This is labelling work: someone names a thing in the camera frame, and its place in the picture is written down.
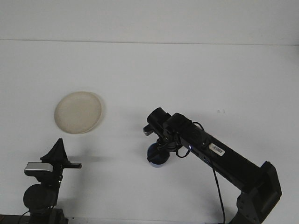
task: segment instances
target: black cable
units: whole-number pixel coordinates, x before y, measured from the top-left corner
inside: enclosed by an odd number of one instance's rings
[[[203,127],[200,123],[198,123],[198,122],[192,122],[192,124],[197,124],[197,125],[199,125],[200,128],[201,128],[203,131],[205,131],[205,130],[204,130],[204,127]]]
[[[177,157],[179,157],[179,158],[185,158],[187,155],[189,155],[189,153],[190,153],[190,150],[188,150],[188,152],[186,152],[185,155],[180,156],[180,155],[178,154],[178,150],[176,151],[176,155],[177,155]]]
[[[218,194],[219,194],[219,199],[220,199],[220,204],[221,204],[221,209],[222,209],[222,214],[223,214],[223,224],[225,224],[225,211],[224,211],[224,207],[223,207],[223,201],[222,201],[222,197],[221,197],[220,187],[219,187],[218,179],[217,179],[216,172],[215,172],[215,169],[213,166],[212,166],[212,169],[213,169],[213,173],[214,173],[214,177],[215,177],[216,185],[217,185],[217,190],[218,190]]]
[[[19,218],[19,220],[18,220],[18,223],[17,224],[20,224],[20,221],[21,221],[21,219],[22,219],[22,217],[26,214],[26,213],[28,213],[29,212],[29,210],[28,211],[26,211],[23,215],[21,215],[20,216],[20,218]]]
[[[203,126],[199,123],[199,122],[192,122],[192,124],[197,124],[201,127],[201,129],[203,131],[204,128]],[[225,211],[224,211],[224,207],[223,207],[223,201],[222,201],[222,197],[221,197],[221,192],[220,192],[220,187],[219,187],[219,183],[218,183],[218,178],[217,178],[217,175],[216,175],[216,172],[215,172],[215,169],[214,169],[214,166],[213,166],[213,163],[211,162],[211,166],[212,166],[212,169],[213,169],[213,173],[214,173],[214,177],[215,177],[215,181],[216,181],[216,185],[217,185],[217,190],[218,190],[218,195],[219,195],[219,199],[220,199],[220,204],[221,204],[221,209],[222,209],[222,214],[223,214],[223,224],[225,224]]]

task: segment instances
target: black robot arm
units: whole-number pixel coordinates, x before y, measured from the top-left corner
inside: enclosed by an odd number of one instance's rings
[[[148,154],[150,162],[157,158],[165,162],[169,152],[184,146],[241,190],[238,212],[230,224],[261,224],[279,201],[282,192],[270,162],[256,166],[179,113],[171,116],[157,108],[147,122],[144,133],[159,136],[155,150]]]

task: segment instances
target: sticker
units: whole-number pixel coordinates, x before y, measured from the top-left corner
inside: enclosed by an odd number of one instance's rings
[[[225,151],[223,149],[219,148],[218,146],[214,145],[213,143],[211,143],[209,145],[209,149],[211,149],[213,152],[215,152],[219,156],[223,156],[225,154]]]

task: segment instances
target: paper plate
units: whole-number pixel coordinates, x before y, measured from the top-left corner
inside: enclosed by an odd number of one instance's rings
[[[57,126],[67,133],[80,134],[92,130],[100,120],[102,105],[91,92],[74,92],[64,97],[55,109]]]

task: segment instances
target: white backdrop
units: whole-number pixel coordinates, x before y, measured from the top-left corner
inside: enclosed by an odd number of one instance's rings
[[[0,1],[0,39],[299,44],[298,0]]]
[[[296,46],[0,41],[0,213],[25,211],[37,183],[23,174],[60,137],[81,170],[65,170],[66,216],[220,222],[212,170],[194,155],[146,161],[156,136],[142,128],[157,107],[199,121],[258,166],[277,168],[283,196],[265,224],[295,223],[299,202],[299,50]],[[80,135],[54,122],[59,100],[92,91],[100,125]],[[228,219],[240,192],[219,177]]]

